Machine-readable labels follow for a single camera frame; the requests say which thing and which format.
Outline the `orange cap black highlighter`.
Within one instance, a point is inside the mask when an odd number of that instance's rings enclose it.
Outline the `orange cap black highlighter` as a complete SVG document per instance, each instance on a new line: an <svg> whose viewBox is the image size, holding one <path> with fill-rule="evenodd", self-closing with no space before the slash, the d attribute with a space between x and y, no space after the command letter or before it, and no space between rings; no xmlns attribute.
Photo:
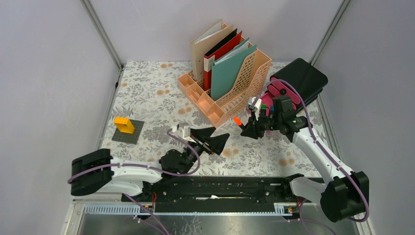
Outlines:
<svg viewBox="0 0 415 235"><path fill-rule="evenodd" d="M242 121L238 118L238 117L234 117L233 121L239 126L239 127L243 127L243 123Z"/></svg>

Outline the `red file folder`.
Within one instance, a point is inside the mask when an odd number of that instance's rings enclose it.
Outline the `red file folder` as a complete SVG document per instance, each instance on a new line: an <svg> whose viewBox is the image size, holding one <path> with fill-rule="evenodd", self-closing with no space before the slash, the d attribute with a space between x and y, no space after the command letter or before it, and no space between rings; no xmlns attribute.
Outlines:
<svg viewBox="0 0 415 235"><path fill-rule="evenodd" d="M204 85L203 89L206 91L211 88L212 66L221 57L226 55L234 49L241 41L242 31L237 32L237 29L229 33L225 38L219 41L204 55Z"/></svg>

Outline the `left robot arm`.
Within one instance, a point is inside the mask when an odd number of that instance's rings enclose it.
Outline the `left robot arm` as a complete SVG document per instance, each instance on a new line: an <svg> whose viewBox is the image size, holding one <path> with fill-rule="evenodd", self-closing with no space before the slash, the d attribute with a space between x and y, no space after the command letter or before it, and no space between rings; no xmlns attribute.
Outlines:
<svg viewBox="0 0 415 235"><path fill-rule="evenodd" d="M140 201L151 197L152 189L145 183L158 183L164 177L190 176L201 166L201 155L220 155L229 134L214 136L215 127L194 129L171 126L167 135L184 145L182 151L171 149L158 162L134 162L111 155L107 148L76 158L71 162L70 185L72 196L86 196L96 192L123 193Z"/></svg>

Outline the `teal file folder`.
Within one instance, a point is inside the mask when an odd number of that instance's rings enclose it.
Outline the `teal file folder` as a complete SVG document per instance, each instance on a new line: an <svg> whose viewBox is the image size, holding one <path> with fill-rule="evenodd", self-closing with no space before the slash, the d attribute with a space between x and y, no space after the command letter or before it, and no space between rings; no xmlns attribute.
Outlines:
<svg viewBox="0 0 415 235"><path fill-rule="evenodd" d="M245 58L256 51L256 45L249 46L249 43L250 37L213 63L210 88L213 101L217 101L232 89Z"/></svg>

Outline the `beige file binder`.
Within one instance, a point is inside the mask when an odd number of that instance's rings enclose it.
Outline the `beige file binder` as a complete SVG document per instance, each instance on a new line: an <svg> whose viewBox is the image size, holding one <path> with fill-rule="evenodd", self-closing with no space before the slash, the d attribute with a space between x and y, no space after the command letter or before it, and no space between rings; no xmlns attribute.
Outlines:
<svg viewBox="0 0 415 235"><path fill-rule="evenodd" d="M190 42L193 79L204 77L204 55L234 30L233 25L224 25L222 20L210 25Z"/></svg>

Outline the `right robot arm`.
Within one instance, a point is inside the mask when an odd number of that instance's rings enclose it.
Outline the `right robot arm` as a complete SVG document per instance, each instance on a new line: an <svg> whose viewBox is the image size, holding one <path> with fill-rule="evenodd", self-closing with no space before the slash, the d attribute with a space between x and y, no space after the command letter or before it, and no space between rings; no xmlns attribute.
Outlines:
<svg viewBox="0 0 415 235"><path fill-rule="evenodd" d="M281 187L281 197L288 202L298 197L319 205L332 222L354 219L364 213L369 216L369 178L344 164L314 132L309 119L297 116L289 96L273 98L272 108L263 107L259 97L248 100L251 112L247 124L240 124L241 135L252 139L264 136L265 131L279 131L297 146L320 173L323 183L298 176Z"/></svg>

